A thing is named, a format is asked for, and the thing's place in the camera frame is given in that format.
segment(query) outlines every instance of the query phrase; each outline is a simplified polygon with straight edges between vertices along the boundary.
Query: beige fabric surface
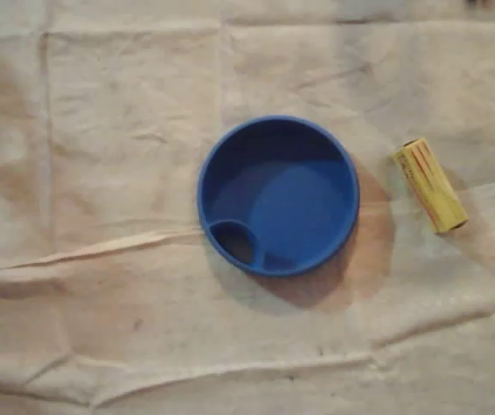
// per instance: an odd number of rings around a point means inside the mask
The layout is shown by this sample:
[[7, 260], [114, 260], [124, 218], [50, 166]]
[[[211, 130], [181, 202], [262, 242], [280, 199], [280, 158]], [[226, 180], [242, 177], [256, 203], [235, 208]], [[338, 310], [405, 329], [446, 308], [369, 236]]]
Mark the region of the beige fabric surface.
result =
[[[248, 277], [197, 225], [218, 137], [310, 118], [357, 234]], [[389, 154], [471, 215], [434, 235]], [[495, 413], [495, 0], [0, 0], [0, 414]]]

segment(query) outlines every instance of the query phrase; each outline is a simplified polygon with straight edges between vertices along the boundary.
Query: battery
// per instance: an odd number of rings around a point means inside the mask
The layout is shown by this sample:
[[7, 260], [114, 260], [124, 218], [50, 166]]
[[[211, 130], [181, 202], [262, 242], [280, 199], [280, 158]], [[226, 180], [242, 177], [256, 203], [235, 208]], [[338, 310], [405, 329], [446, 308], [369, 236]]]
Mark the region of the battery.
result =
[[393, 158], [436, 233], [446, 233], [468, 221], [459, 197], [425, 138], [403, 145]]

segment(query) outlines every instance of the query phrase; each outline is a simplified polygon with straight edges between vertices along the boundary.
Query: blue lid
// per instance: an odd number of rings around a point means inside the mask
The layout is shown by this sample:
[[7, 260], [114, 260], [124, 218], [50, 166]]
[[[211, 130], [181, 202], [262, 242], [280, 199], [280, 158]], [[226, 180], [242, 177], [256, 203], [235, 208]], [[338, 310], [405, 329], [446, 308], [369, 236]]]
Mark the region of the blue lid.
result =
[[244, 271], [287, 277], [325, 262], [350, 237], [357, 172], [340, 143], [295, 117], [252, 119], [209, 153], [197, 208], [211, 245]]

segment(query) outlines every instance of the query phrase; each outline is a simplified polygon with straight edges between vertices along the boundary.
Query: white cloth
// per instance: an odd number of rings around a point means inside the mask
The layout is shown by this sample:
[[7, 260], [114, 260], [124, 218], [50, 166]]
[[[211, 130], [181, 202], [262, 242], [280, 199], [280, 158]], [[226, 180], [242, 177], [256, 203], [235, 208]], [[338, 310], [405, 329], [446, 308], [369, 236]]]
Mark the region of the white cloth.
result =
[[[197, 225], [237, 122], [356, 158], [357, 235], [291, 281]], [[389, 160], [426, 136], [471, 215]], [[495, 1], [0, 1], [0, 414], [495, 413]]]

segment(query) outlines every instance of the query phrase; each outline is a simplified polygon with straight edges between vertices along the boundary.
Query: yellow battery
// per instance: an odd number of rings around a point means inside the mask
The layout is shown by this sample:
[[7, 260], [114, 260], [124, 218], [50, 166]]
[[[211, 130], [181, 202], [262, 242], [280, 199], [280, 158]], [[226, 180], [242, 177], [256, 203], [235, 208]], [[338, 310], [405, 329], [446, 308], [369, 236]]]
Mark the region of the yellow battery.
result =
[[468, 221], [459, 197], [425, 138], [405, 144], [393, 158], [436, 233], [445, 233]]

